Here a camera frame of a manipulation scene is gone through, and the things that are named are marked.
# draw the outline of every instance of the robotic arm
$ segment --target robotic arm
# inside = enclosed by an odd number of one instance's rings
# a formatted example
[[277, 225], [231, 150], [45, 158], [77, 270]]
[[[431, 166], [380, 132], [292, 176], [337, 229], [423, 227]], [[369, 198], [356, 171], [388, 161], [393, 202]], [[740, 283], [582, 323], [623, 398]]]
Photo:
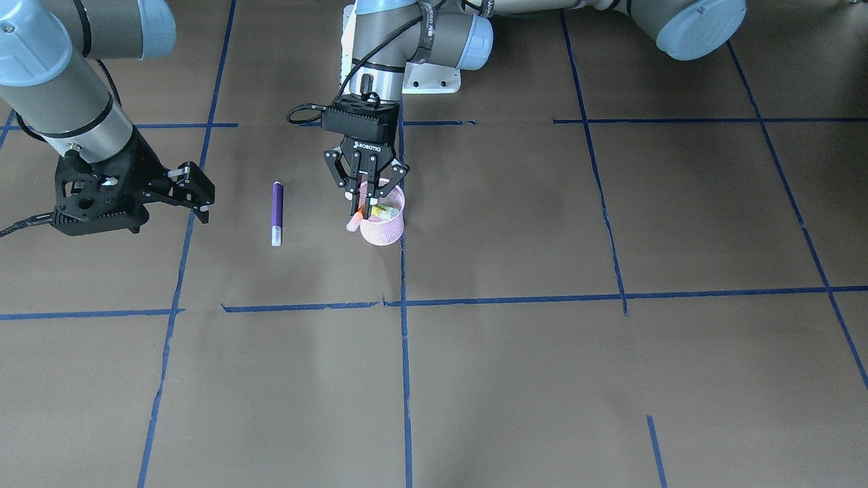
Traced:
[[144, 205], [156, 201], [191, 208], [207, 223], [213, 183], [193, 162], [164, 168], [85, 61], [167, 55], [171, 11], [164, 0], [86, 3], [0, 0], [0, 96], [60, 155], [54, 211], [0, 236], [41, 223], [67, 235], [135, 234], [148, 221]]
[[[338, 96], [327, 106], [299, 105], [287, 120], [303, 124], [321, 118], [323, 129], [344, 136], [324, 153], [325, 163], [351, 201], [350, 215], [359, 208], [366, 181], [363, 216], [368, 218], [378, 198], [410, 171], [394, 150], [408, 66], [480, 69], [494, 42], [489, 17], [587, 6], [631, 16], [660, 49], [681, 61], [720, 47], [746, 13], [745, 0], [357, 0], [345, 26], [345, 36], [352, 36], [352, 68]], [[320, 114], [293, 119], [304, 110]], [[381, 177], [389, 182], [380, 185]]]

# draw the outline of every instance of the black cable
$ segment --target black cable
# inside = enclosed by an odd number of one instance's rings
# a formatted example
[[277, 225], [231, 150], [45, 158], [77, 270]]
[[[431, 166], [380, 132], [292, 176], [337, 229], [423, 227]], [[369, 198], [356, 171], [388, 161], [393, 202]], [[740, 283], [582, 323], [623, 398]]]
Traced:
[[96, 64], [102, 68], [102, 73], [106, 76], [106, 80], [108, 81], [109, 87], [111, 87], [111, 93], [115, 96], [115, 102], [117, 102], [117, 106], [121, 107], [121, 96], [117, 93], [117, 87], [115, 86], [115, 80], [112, 79], [111, 73], [109, 73], [109, 69], [106, 68], [105, 63], [102, 62], [102, 59], [95, 59]]
[[21, 117], [21, 114], [19, 114], [18, 112], [15, 113], [15, 120], [18, 122], [18, 127], [21, 128], [24, 134], [29, 135], [30, 137], [36, 139], [39, 142], [46, 142], [41, 135], [33, 132], [32, 130], [30, 130], [29, 127], [27, 127], [27, 122], [24, 121], [24, 119]]
[[53, 218], [54, 218], [54, 212], [49, 212], [47, 214], [33, 215], [32, 217], [24, 219], [23, 221], [15, 222], [14, 224], [8, 226], [7, 228], [0, 230], [0, 237], [5, 237], [9, 234], [12, 234], [13, 232], [15, 232], [17, 230], [23, 229], [23, 228], [41, 226], [42, 224], [50, 223]]
[[[440, 10], [440, 7], [443, 7], [444, 4], [446, 4], [446, 1], [447, 0], [440, 0], [440, 3], [438, 3], [437, 6], [434, 7], [434, 10]], [[305, 123], [316, 122], [317, 120], [321, 119], [323, 116], [323, 112], [326, 109], [328, 109], [329, 107], [333, 106], [335, 103], [337, 103], [340, 100], [340, 97], [344, 94], [344, 90], [346, 89], [346, 85], [350, 84], [350, 80], [356, 75], [356, 73], [358, 73], [358, 71], [360, 69], [362, 69], [362, 67], [365, 65], [365, 63], [370, 61], [372, 57], [376, 56], [377, 53], [380, 52], [381, 50], [383, 50], [386, 46], [388, 46], [389, 44], [394, 42], [395, 39], [398, 39], [398, 37], [401, 34], [404, 34], [407, 30], [410, 30], [417, 23], [422, 22], [422, 19], [423, 19], [423, 16], [418, 16], [414, 19], [408, 20], [407, 22], [402, 24], [400, 27], [393, 30], [391, 32], [391, 34], [389, 34], [389, 36], [382, 43], [380, 43], [376, 48], [371, 49], [371, 51], [368, 52], [368, 54], [364, 55], [361, 59], [359, 59], [358, 63], [354, 63], [352, 69], [350, 69], [350, 72], [347, 73], [346, 77], [344, 78], [344, 81], [340, 84], [340, 88], [338, 89], [338, 94], [335, 95], [334, 99], [332, 99], [332, 102], [329, 103], [328, 106], [318, 105], [317, 103], [302, 103], [301, 105], [299, 105], [295, 109], [290, 110], [290, 112], [288, 114], [286, 114], [286, 121], [291, 123], [292, 125], [301, 125], [301, 124], [305, 124]], [[319, 112], [319, 114], [317, 114], [316, 116], [311, 117], [309, 119], [305, 119], [305, 120], [293, 119], [293, 114], [296, 114], [296, 113], [302, 112], [302, 111], [306, 111], [306, 110], [317, 110]]]

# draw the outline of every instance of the gray floor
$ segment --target gray floor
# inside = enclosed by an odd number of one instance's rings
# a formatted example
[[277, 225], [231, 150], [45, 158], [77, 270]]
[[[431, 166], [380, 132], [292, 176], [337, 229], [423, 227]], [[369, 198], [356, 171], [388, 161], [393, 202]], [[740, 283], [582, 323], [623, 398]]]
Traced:
[[[750, 2], [692, 63], [616, 13], [495, 19], [408, 97], [378, 248], [337, 136], [283, 122], [331, 99], [344, 2], [170, 3], [175, 53], [109, 67], [218, 204], [3, 238], [0, 486], [868, 486], [868, 5]], [[6, 223], [53, 201], [13, 126]]]

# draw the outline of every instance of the pen holder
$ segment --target pen holder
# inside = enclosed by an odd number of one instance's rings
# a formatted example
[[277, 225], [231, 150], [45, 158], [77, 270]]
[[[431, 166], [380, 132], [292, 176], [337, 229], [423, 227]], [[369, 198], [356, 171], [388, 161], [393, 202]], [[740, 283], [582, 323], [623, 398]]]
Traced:
[[[380, 185], [385, 185], [389, 180], [380, 179]], [[367, 195], [368, 182], [362, 181], [358, 187], [362, 195]], [[363, 220], [359, 226], [362, 237], [374, 246], [388, 246], [401, 238], [404, 233], [404, 191], [401, 187], [395, 187], [388, 195], [380, 198], [378, 203], [398, 209], [398, 216], [394, 219], [383, 221], [378, 217], [371, 216]]]

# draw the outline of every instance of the blue joint cap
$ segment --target blue joint cap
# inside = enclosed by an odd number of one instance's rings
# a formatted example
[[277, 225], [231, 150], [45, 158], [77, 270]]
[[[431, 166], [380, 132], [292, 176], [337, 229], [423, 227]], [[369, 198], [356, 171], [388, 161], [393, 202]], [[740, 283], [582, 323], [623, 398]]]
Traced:
[[72, 41], [39, 0], [0, 0], [0, 84], [29, 87], [63, 72]]
[[375, 14], [384, 10], [400, 9], [413, 5], [416, 0], [357, 0], [356, 15]]
[[139, 0], [141, 57], [168, 56], [174, 49], [175, 26], [166, 0]]
[[470, 35], [464, 45], [464, 53], [458, 61], [458, 69], [480, 69], [485, 66], [491, 48], [494, 47], [494, 29], [487, 18], [473, 16]]
[[657, 36], [657, 47], [679, 61], [719, 48], [745, 20], [745, 0], [700, 0], [672, 17]]

